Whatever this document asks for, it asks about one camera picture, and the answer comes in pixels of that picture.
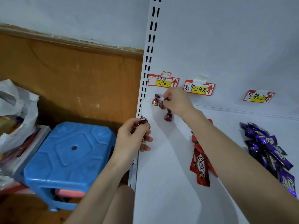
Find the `right hand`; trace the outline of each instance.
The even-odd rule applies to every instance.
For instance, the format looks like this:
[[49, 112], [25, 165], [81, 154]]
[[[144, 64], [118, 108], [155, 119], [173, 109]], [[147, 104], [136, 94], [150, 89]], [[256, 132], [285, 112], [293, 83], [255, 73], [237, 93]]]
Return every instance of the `right hand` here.
[[169, 108], [174, 114], [182, 119], [189, 111], [195, 110], [190, 98], [185, 90], [178, 87], [171, 87], [163, 94], [163, 97], [169, 98], [169, 101], [163, 101], [165, 107]]

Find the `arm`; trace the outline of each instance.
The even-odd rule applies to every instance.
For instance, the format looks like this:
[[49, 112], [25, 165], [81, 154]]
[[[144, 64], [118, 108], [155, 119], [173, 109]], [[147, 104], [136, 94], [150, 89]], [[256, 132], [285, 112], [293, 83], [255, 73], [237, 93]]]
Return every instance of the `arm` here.
[[181, 88], [168, 89], [164, 105], [181, 117], [221, 182], [250, 223], [298, 223], [299, 201], [262, 165], [194, 108]]
[[130, 169], [138, 150], [151, 150], [147, 145], [141, 144], [145, 134], [146, 141], [153, 140], [148, 136], [151, 133], [149, 124], [138, 126], [131, 134], [132, 126], [136, 123], [138, 119], [129, 119], [119, 129], [112, 157], [65, 224], [103, 223], [119, 182]]

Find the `hand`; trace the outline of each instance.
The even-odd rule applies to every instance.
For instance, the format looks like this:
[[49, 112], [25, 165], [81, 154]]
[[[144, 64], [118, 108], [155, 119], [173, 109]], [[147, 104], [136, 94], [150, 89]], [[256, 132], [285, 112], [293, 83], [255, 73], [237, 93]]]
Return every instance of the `hand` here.
[[185, 90], [178, 87], [171, 87], [163, 94], [163, 97], [168, 97], [170, 101], [163, 101], [165, 107], [169, 108], [174, 114], [182, 119], [190, 110], [194, 110], [194, 106]]
[[114, 152], [111, 161], [119, 165], [120, 168], [126, 173], [132, 166], [132, 162], [138, 152], [150, 151], [151, 148], [141, 143], [145, 135], [145, 141], [152, 142], [153, 139], [149, 136], [151, 131], [148, 123], [141, 124], [137, 127], [135, 132], [131, 134], [132, 126], [138, 124], [139, 118], [132, 118], [127, 120], [118, 130]]

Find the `leg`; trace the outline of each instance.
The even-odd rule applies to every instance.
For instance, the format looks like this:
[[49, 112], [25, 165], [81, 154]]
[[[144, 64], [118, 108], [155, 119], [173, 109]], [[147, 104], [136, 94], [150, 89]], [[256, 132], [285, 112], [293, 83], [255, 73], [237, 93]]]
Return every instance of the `leg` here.
[[118, 187], [103, 224], [132, 224], [134, 198], [135, 192], [131, 187]]

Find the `pink object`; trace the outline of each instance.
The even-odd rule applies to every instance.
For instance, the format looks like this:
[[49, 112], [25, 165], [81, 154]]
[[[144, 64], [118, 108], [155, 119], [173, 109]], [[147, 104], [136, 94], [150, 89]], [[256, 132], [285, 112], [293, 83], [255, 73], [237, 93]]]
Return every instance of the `pink object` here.
[[60, 197], [70, 198], [83, 198], [85, 196], [84, 192], [69, 189], [55, 189], [55, 194]]

